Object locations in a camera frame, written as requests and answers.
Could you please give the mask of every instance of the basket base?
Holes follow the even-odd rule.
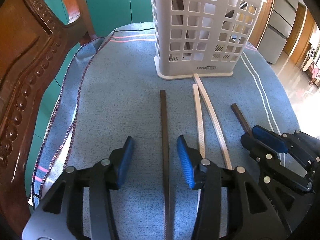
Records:
[[[160,78],[162,78],[164,80],[193,78],[193,74],[177,75],[177,76],[165,76],[165,75],[161,74],[161,72],[160,72],[158,57],[155,56],[154,60],[155,60],[157,75],[158,75],[158,77],[160,77]],[[233,71],[231,71],[230,73],[206,73],[206,74],[197,73],[197,74],[199,75],[199,77],[229,77],[229,76],[232,76]]]

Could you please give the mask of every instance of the glossy floor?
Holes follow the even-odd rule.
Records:
[[[284,52],[271,67],[289,97],[301,131],[319,137],[320,91],[317,86],[309,85],[309,78],[306,73],[300,71]]]

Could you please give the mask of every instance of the carved bead decoration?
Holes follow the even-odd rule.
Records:
[[[47,69],[49,67],[49,61],[47,59],[42,60],[41,67]]]
[[[12,122],[15,125],[19,125],[21,124],[22,121],[22,114],[16,109],[13,113],[12,113]]]
[[[38,77],[41,77],[43,74],[43,68],[37,67],[35,73]]]
[[[31,88],[27,84],[23,84],[21,87],[21,93],[24,97],[28,97],[31,93]]]
[[[49,51],[49,52],[47,53],[47,60],[52,60],[52,58],[53,58],[53,54],[52,54],[51,51]]]
[[[10,124],[7,128],[7,132],[5,134],[6,138],[10,141],[13,141],[16,139],[18,135],[18,131],[17,128],[15,126],[13,126],[12,124]]]
[[[0,166],[6,168],[8,165],[8,158],[7,156],[0,154]]]
[[[27,100],[23,96],[20,96],[17,100],[17,108],[20,111],[23,111],[24,109],[26,109],[26,106],[27,106]]]
[[[12,152],[11,142],[5,138],[1,141],[1,152],[3,152],[5,155],[9,155]]]
[[[33,73],[30,73],[27,81],[30,85],[34,85],[36,83],[36,76]]]

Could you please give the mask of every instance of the brand logo on basket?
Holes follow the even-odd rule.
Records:
[[[212,70],[212,69],[216,69],[216,66],[197,67],[197,69],[207,69],[207,70]]]

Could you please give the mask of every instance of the tiled floor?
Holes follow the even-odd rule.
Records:
[[[297,116],[301,131],[320,136],[320,91],[309,85],[309,78],[282,52],[278,61],[271,65],[282,83]]]

